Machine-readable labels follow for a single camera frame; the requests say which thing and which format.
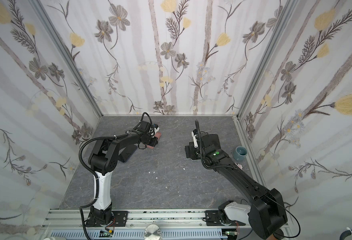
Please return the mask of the black phone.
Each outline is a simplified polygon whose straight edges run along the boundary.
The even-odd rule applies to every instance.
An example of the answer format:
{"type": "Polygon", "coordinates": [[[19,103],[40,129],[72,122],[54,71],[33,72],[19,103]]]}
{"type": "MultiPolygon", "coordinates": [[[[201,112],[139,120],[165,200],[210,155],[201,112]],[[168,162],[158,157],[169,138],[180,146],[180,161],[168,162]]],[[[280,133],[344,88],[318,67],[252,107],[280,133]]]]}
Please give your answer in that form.
{"type": "Polygon", "coordinates": [[[118,160],[122,163],[126,163],[137,149],[138,146],[136,145],[130,145],[125,147],[124,150],[119,154],[118,160]]]}

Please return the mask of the pink phone case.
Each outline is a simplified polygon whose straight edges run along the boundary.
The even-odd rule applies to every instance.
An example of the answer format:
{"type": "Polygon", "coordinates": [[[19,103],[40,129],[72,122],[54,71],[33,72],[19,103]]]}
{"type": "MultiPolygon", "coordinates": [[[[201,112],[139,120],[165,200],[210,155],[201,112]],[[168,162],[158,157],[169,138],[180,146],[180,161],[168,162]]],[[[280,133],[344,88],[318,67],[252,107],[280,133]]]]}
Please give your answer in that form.
{"type": "Polygon", "coordinates": [[[153,149],[159,143],[159,139],[161,136],[162,134],[160,132],[157,132],[146,144],[146,146],[150,149],[153,149]]]}

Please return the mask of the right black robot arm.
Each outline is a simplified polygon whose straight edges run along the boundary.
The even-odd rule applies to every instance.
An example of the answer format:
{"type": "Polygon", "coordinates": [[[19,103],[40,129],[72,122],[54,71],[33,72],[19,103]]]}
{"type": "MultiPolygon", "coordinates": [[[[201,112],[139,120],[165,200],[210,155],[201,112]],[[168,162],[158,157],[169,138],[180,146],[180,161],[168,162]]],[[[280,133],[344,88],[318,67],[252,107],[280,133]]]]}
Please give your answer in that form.
{"type": "Polygon", "coordinates": [[[214,217],[205,217],[205,222],[224,226],[242,223],[263,240],[271,236],[279,240],[286,238],[281,228],[288,222],[290,212],[284,206],[281,193],[252,179],[221,149],[218,135],[202,132],[199,121],[195,125],[193,141],[185,146],[186,157],[222,175],[246,198],[244,205],[235,201],[223,203],[214,217]]]}

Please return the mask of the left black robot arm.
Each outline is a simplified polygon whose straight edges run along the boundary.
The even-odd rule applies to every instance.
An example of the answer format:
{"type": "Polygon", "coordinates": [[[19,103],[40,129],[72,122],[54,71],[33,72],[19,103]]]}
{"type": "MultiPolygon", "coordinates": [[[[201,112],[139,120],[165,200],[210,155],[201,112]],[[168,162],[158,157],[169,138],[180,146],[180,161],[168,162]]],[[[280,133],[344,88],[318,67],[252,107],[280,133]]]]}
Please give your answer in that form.
{"type": "Polygon", "coordinates": [[[87,227],[108,227],[116,222],[112,210],[111,179],[118,162],[127,162],[138,149],[156,146],[158,132],[159,126],[144,112],[138,124],[124,134],[92,138],[81,145],[79,161],[94,177],[94,198],[79,207],[86,239],[91,238],[87,227]]]}

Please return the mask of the teal ceramic cup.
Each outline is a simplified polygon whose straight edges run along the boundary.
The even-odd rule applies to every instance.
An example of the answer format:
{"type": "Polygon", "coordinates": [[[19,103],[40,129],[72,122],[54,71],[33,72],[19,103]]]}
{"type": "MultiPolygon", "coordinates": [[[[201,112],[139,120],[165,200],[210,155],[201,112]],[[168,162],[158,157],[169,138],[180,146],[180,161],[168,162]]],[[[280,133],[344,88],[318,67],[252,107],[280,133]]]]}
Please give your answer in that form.
{"type": "Polygon", "coordinates": [[[248,151],[243,146],[238,146],[233,151],[233,158],[237,162],[246,160],[247,155],[248,155],[248,151]]]}

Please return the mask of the round silver knob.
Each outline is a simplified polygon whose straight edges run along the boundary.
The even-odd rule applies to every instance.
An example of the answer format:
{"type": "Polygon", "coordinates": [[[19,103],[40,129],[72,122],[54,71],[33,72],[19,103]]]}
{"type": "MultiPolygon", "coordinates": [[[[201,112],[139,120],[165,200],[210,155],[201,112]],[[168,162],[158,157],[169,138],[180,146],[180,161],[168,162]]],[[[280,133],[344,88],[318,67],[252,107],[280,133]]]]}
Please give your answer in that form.
{"type": "Polygon", "coordinates": [[[162,240],[162,232],[158,225],[151,224],[145,228],[144,232],[144,239],[145,240],[162,240]]]}

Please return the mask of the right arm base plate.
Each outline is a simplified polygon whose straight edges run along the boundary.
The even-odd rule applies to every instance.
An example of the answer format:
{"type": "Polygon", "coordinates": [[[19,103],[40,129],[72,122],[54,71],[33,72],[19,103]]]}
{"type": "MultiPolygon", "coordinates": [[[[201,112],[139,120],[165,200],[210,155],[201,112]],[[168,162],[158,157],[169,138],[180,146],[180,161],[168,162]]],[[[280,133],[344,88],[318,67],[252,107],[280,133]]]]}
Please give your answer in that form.
{"type": "Polygon", "coordinates": [[[218,227],[218,226],[245,226],[245,223],[239,221],[229,220],[223,211],[220,210],[206,210],[205,217],[203,221],[209,227],[218,227]]]}

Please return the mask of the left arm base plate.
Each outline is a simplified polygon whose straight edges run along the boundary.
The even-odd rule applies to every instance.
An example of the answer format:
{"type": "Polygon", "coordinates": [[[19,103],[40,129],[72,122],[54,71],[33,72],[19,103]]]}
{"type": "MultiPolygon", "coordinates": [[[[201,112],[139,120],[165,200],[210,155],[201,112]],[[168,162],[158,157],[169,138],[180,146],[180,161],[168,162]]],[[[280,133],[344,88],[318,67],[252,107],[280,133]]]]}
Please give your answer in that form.
{"type": "Polygon", "coordinates": [[[85,221],[86,227],[125,227],[128,220],[128,211],[113,211],[106,220],[98,219],[95,215],[89,214],[85,221]]]}

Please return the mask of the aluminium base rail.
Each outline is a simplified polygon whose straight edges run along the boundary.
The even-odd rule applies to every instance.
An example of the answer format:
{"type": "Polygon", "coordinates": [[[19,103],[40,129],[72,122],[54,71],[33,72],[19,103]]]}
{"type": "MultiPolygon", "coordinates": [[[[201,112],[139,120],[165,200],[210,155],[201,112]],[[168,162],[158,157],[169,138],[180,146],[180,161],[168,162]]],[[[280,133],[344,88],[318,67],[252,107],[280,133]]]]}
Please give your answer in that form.
{"type": "MultiPolygon", "coordinates": [[[[87,227],[88,230],[103,230],[109,234],[117,229],[131,230],[143,229],[148,225],[156,224],[161,230],[165,229],[221,229],[222,234],[228,238],[223,240],[258,240],[259,237],[250,226],[218,226],[209,227],[203,221],[206,210],[217,209],[131,209],[114,210],[128,211],[128,220],[125,227],[87,227]]],[[[83,230],[80,212],[78,210],[50,210],[46,216],[39,240],[67,240],[65,238],[48,237],[53,230],[83,230]]]]}

